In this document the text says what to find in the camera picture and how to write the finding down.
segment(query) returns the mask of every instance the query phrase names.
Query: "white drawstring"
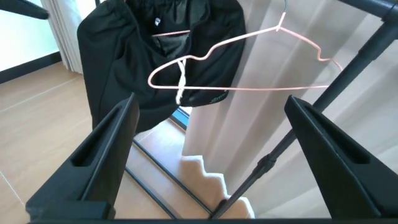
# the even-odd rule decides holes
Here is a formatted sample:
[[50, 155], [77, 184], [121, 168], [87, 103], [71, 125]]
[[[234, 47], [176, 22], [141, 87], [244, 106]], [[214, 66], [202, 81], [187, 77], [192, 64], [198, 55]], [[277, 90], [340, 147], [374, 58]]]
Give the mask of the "white drawstring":
[[178, 82], [178, 92], [177, 92], [177, 96], [175, 97], [175, 102], [177, 105], [181, 105], [181, 99], [182, 99], [182, 95], [184, 93], [184, 87], [187, 84], [187, 79], [185, 78], [185, 63], [187, 62], [187, 59], [184, 59], [178, 63], [178, 66], [180, 67], [181, 70], [181, 77], [180, 77], [180, 81]]

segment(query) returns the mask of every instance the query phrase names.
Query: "white curtain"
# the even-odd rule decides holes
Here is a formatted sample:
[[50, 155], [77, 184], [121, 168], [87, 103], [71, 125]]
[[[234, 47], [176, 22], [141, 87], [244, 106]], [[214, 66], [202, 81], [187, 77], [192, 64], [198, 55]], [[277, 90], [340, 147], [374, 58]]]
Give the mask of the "white curtain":
[[[276, 25], [284, 1], [239, 0], [248, 32]], [[284, 27], [318, 43], [323, 57], [344, 67], [382, 24], [379, 18], [338, 1], [294, 0]], [[234, 85], [290, 87], [329, 84], [339, 74], [316, 61], [317, 51], [283, 32], [248, 39]], [[398, 42], [325, 110], [324, 114], [398, 172]], [[224, 175], [232, 194], [291, 129], [284, 113], [289, 95], [310, 103], [324, 90], [234, 92], [222, 103], [195, 108], [184, 156], [202, 155], [207, 172]], [[256, 218], [329, 217], [311, 170], [295, 141], [275, 167], [245, 194]]]
[[63, 64], [73, 72], [83, 73], [76, 34], [81, 16], [76, 0], [41, 2], [50, 13], [50, 27], [60, 49]]

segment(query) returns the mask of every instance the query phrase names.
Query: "clothes hanger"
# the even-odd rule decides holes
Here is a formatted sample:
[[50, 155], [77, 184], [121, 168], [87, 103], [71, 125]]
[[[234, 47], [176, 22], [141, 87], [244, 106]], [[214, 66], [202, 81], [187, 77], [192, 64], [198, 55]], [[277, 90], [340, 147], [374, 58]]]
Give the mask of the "clothes hanger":
[[[186, 85], [186, 78], [185, 78], [185, 62], [187, 59], [194, 59], [194, 60], [206, 60], [211, 53], [213, 53], [213, 51], [215, 49], [217, 49], [218, 47], [221, 47], [222, 45], [226, 45], [226, 44], [230, 44], [232, 42], [238, 41], [238, 40], [242, 40], [242, 39], [246, 39], [248, 37], [253, 37], [256, 35], [260, 35], [260, 34], [265, 34], [266, 32], [270, 32], [270, 31], [283, 31], [287, 34], [290, 34], [308, 44], [310, 44], [311, 46], [313, 46], [314, 48], [316, 48], [318, 50], [317, 53], [317, 60], [319, 62], [333, 62], [339, 69], [340, 71], [343, 71], [343, 67], [333, 58], [321, 58], [321, 52], [322, 49], [319, 47], [319, 45], [317, 45], [316, 43], [314, 43], [312, 40], [292, 31], [289, 29], [286, 29], [285, 27], [282, 27], [282, 23], [286, 17], [286, 13], [287, 13], [287, 0], [285, 0], [285, 11], [282, 13], [282, 16], [280, 18], [280, 21], [278, 23], [278, 25], [268, 28], [268, 29], [263, 29], [263, 30], [259, 30], [256, 32], [252, 32], [249, 34], [244, 34], [244, 35], [240, 35], [238, 37], [234, 37], [228, 40], [224, 40], [218, 44], [215, 44], [214, 46], [212, 46], [212, 48], [208, 51], [208, 53], [203, 56], [203, 57], [197, 57], [194, 55], [186, 55], [180, 58], [177, 58], [175, 60], [172, 60], [168, 63], [165, 63], [163, 65], [161, 65], [160, 67], [156, 68], [154, 71], [152, 71], [152, 73], [149, 75], [148, 77], [148, 85], [152, 88], [155, 89], [160, 89], [160, 90], [178, 90], [177, 92], [177, 96], [176, 96], [176, 103], [178, 105], [180, 105], [180, 100], [181, 97], [183, 95], [183, 91], [184, 90], [224, 90], [224, 91], [229, 91], [229, 90], [233, 90], [233, 91], [285, 91], [285, 90], [307, 90], [307, 89], [316, 89], [316, 88], [328, 88], [328, 85], [319, 85], [319, 86], [301, 86], [301, 87], [289, 87], [289, 88], [235, 88], [235, 87], [208, 87], [208, 86], [185, 86]], [[184, 34], [184, 33], [189, 33], [189, 30], [183, 30], [183, 31], [178, 31], [178, 32], [172, 32], [172, 33], [166, 33], [166, 34], [157, 34], [154, 36], [165, 36], [165, 35], [175, 35], [175, 34]], [[152, 79], [153, 77], [160, 72], [161, 70], [173, 65], [177, 63], [180, 70], [181, 70], [181, 77], [180, 77], [180, 81], [178, 83], [178, 86], [159, 86], [159, 85], [155, 85], [152, 83]]]

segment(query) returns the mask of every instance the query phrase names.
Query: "sheer curtain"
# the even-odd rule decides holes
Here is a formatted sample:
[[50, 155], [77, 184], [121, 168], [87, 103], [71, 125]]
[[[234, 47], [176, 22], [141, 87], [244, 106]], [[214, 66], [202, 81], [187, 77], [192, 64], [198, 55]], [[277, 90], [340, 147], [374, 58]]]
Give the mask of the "sheer curtain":
[[[248, 32], [276, 25], [281, 0], [239, 0]], [[284, 27], [322, 47], [324, 58], [344, 67], [382, 24], [380, 19], [338, 1], [289, 1]], [[332, 63], [316, 61], [317, 51], [285, 33], [248, 39], [234, 85], [290, 87], [331, 83]], [[324, 114], [398, 172], [398, 42], [385, 51], [325, 110]], [[195, 108], [184, 156], [202, 155], [207, 172], [224, 175], [232, 194], [290, 130], [284, 113], [289, 95], [313, 103], [323, 90], [234, 92], [217, 105]], [[315, 179], [295, 141], [275, 167], [245, 194], [256, 218], [329, 217]]]
[[50, 27], [64, 66], [73, 72], [83, 73], [76, 35], [81, 16], [76, 1], [79, 0], [41, 0], [43, 7], [50, 13]]

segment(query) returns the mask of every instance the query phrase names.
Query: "tiled floor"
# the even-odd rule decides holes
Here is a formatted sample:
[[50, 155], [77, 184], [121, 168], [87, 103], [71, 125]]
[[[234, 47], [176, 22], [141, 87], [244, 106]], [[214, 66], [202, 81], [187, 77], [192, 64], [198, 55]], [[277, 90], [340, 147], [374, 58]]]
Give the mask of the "tiled floor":
[[[26, 223], [24, 204], [91, 131], [83, 77], [61, 63], [0, 85], [0, 223]], [[202, 161], [181, 157], [185, 133], [164, 121], [136, 138], [211, 209], [224, 198], [218, 175], [203, 175]], [[126, 164], [180, 218], [208, 214], [138, 149]], [[169, 218], [127, 175], [116, 218]], [[224, 218], [246, 218], [238, 201]]]

